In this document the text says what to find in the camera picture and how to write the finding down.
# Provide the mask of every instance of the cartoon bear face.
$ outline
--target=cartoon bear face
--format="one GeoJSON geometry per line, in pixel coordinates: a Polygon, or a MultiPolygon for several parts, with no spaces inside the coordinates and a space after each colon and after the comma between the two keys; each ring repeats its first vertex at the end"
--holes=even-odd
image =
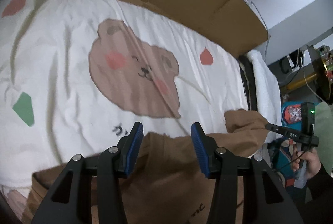
{"type": "Polygon", "coordinates": [[[142,42],[123,21],[99,24],[89,70],[99,91],[123,110],[152,118],[180,118],[174,55],[142,42]]]}

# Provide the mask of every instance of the brown towel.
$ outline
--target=brown towel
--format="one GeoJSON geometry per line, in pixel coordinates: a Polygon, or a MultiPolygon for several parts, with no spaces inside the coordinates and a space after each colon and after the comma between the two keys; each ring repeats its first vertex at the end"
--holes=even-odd
{"type": "MultiPolygon", "coordinates": [[[[248,157],[263,145],[268,122],[258,112],[228,111],[224,116],[229,134],[209,134],[219,146],[248,157]]],[[[31,222],[47,189],[63,168],[64,165],[33,174],[24,224],[31,222]]],[[[215,180],[207,180],[200,172],[191,137],[171,139],[149,133],[142,141],[133,174],[119,184],[130,224],[202,224],[207,221],[215,180]]],[[[243,182],[239,177],[236,223],[242,223],[242,201],[243,182]]],[[[93,224],[97,224],[95,177],[92,205],[93,224]]]]}

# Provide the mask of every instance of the pink petal print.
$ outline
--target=pink petal print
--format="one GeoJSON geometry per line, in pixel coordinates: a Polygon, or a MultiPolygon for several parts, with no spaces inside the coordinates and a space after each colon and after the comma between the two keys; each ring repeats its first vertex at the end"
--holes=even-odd
{"type": "Polygon", "coordinates": [[[3,10],[1,17],[17,14],[25,6],[25,0],[12,0],[3,10]]]}
{"type": "Polygon", "coordinates": [[[204,51],[200,54],[200,61],[202,65],[212,65],[213,64],[213,56],[208,51],[207,48],[204,49],[204,51]]]}

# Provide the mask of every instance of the black cable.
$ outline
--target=black cable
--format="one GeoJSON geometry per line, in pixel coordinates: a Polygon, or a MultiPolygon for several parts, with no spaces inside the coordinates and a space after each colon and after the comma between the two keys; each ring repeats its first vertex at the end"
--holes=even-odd
{"type": "Polygon", "coordinates": [[[310,151],[310,149],[305,150],[305,151],[304,151],[299,157],[296,157],[294,160],[291,160],[289,163],[285,164],[285,165],[282,166],[281,168],[279,168],[279,169],[274,169],[273,171],[274,171],[275,173],[281,171],[283,168],[285,168],[286,166],[292,164],[292,163],[295,162],[297,159],[300,159],[305,153],[307,153],[307,152],[309,152],[309,151],[310,151]]]}
{"type": "Polygon", "coordinates": [[[297,76],[297,74],[298,74],[299,71],[301,70],[301,68],[302,68],[302,66],[303,66],[303,63],[304,63],[304,58],[302,58],[302,57],[300,57],[300,58],[302,59],[302,64],[301,64],[301,66],[299,67],[299,69],[297,70],[296,74],[292,77],[292,79],[291,79],[287,84],[284,84],[284,85],[282,85],[282,86],[280,86],[280,87],[285,87],[285,86],[289,85],[289,84],[294,80],[294,78],[297,76]]]}
{"type": "Polygon", "coordinates": [[[291,163],[293,163],[293,162],[295,162],[297,159],[300,159],[306,152],[309,152],[311,149],[312,149],[312,147],[311,147],[311,145],[312,145],[312,138],[313,138],[313,136],[311,136],[311,138],[310,138],[310,143],[309,143],[309,146],[307,147],[307,149],[299,156],[299,157],[296,157],[294,160],[291,160],[288,164],[285,164],[284,166],[282,166],[281,168],[279,168],[278,170],[277,169],[274,169],[275,170],[275,172],[276,173],[278,173],[279,171],[281,171],[283,168],[285,168],[286,166],[288,166],[288,165],[290,165],[291,163]]]}
{"type": "Polygon", "coordinates": [[[288,70],[284,70],[284,68],[283,68],[283,65],[282,65],[282,62],[283,62],[283,59],[280,59],[279,60],[279,66],[280,66],[280,69],[281,69],[281,72],[283,73],[283,74],[289,74],[290,73],[290,70],[288,69],[288,70]]]}

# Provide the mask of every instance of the blue gripper pad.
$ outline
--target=blue gripper pad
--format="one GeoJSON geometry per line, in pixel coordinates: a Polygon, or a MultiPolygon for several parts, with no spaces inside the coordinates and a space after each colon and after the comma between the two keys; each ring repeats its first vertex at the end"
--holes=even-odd
{"type": "Polygon", "coordinates": [[[200,124],[192,124],[191,138],[196,153],[196,158],[198,159],[201,172],[205,175],[206,178],[209,178],[211,175],[209,169],[209,158],[203,142],[203,138],[205,137],[206,135],[200,124]]]}
{"type": "Polygon", "coordinates": [[[126,177],[129,177],[134,170],[143,137],[144,127],[142,123],[134,123],[120,155],[119,168],[126,177]]]}

